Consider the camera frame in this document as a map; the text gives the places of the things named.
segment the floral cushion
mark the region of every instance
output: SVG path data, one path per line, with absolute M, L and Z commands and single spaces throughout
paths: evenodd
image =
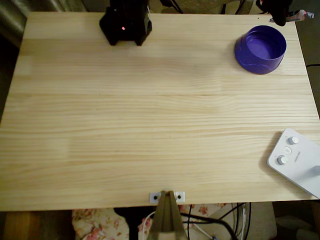
M 218 204 L 196 204 L 191 206 L 191 214 L 209 217 L 226 203 Z M 179 205 L 181 213 L 189 213 L 190 205 Z M 182 221 L 187 221 L 187 217 L 182 217 Z M 142 239 L 142 234 L 147 239 L 152 219 L 149 218 L 143 232 L 143 222 L 141 219 L 139 228 L 139 239 Z M 115 213 L 113 208 L 101 209 L 77 209 L 72 211 L 72 224 L 76 235 L 82 240 L 127 240 L 129 239 L 129 228 L 126 219 Z M 187 231 L 187 224 L 184 224 L 184 229 Z M 196 234 L 193 229 L 193 224 L 189 225 L 190 236 Z

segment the metal bracket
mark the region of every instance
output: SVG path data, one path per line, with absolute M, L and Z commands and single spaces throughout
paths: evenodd
M 186 201 L 186 194 L 184 191 L 175 191 L 173 194 L 177 204 L 183 204 Z M 158 204 L 160 197 L 161 197 L 161 192 L 151 192 L 150 203 Z

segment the blue plastic bowl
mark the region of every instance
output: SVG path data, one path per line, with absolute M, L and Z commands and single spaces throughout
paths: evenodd
M 235 43 L 238 63 L 249 72 L 268 74 L 274 71 L 287 49 L 285 37 L 271 26 L 255 26 Z

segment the white controller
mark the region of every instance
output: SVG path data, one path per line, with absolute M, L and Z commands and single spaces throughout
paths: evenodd
M 320 199 L 320 146 L 291 128 L 283 131 L 268 165 Z

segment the white knob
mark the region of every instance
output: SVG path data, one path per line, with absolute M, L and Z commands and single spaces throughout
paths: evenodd
M 283 155 L 278 156 L 277 160 L 280 165 L 286 165 L 288 163 L 288 158 Z
M 296 136 L 290 137 L 290 138 L 288 139 L 288 142 L 289 142 L 291 145 L 298 144 L 298 143 L 299 143 L 299 138 L 297 138 Z

